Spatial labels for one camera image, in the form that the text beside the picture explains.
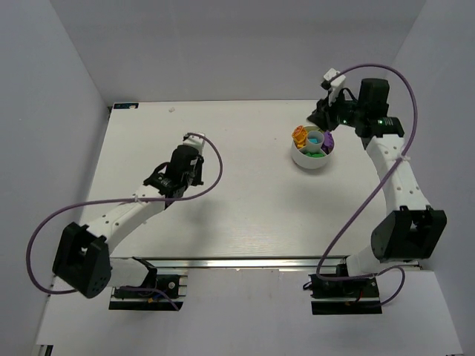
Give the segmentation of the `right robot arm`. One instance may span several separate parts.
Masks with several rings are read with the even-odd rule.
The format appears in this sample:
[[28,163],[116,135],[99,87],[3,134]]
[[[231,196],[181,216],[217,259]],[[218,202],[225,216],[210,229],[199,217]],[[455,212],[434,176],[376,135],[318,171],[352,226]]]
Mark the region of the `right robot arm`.
[[403,152],[408,143],[402,124],[387,114],[388,81],[362,79],[359,94],[349,99],[341,79],[325,79],[321,86],[327,97],[318,101],[308,121],[325,131],[339,125],[354,128],[376,168],[387,211],[369,245],[346,257],[337,277],[365,278],[399,263],[428,259],[445,230],[447,216],[422,193]]

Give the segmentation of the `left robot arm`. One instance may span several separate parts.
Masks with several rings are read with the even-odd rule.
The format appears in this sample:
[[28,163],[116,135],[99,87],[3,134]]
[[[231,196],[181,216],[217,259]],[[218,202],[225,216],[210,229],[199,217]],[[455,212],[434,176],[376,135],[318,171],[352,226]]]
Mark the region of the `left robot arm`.
[[136,190],[131,202],[123,202],[101,217],[62,232],[53,262],[53,273],[86,298],[108,286],[146,290],[156,285],[157,270],[137,257],[113,259],[114,249],[148,219],[166,210],[191,186],[202,185],[203,146],[190,136],[178,145],[169,162],[156,167]]

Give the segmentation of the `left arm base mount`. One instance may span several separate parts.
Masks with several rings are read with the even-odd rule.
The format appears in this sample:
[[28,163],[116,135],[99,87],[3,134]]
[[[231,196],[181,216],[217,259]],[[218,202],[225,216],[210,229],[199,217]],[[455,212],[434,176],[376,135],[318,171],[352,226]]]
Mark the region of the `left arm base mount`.
[[141,258],[111,259],[109,309],[112,311],[178,312],[188,284],[188,271],[162,267]]

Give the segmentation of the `purple lego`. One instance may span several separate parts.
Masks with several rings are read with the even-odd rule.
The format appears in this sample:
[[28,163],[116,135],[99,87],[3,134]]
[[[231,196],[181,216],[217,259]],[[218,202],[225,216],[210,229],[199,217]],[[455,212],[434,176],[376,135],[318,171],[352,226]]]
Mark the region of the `purple lego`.
[[329,131],[324,132],[324,141],[322,143],[321,149],[325,154],[330,154],[334,148],[333,136]]

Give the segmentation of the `yellow butterfly lego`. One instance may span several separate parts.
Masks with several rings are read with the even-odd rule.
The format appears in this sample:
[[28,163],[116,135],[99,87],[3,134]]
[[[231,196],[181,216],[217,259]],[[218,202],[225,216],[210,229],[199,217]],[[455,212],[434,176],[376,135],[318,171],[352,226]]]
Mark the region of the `yellow butterfly lego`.
[[307,142],[307,130],[303,125],[299,125],[292,132],[292,139],[297,149],[303,148]]

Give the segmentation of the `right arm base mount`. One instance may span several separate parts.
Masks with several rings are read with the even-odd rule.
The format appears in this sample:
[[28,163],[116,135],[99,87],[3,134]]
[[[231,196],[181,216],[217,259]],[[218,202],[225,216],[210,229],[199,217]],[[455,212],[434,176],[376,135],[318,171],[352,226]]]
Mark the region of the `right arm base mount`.
[[332,282],[309,275],[302,289],[310,292],[313,315],[381,314],[379,288],[375,278]]

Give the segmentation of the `green arch lego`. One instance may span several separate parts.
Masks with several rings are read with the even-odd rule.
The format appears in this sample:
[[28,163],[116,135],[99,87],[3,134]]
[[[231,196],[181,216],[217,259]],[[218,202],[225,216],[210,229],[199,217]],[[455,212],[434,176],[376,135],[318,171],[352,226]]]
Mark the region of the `green arch lego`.
[[305,155],[313,159],[319,159],[326,156],[326,154],[323,151],[306,152]]

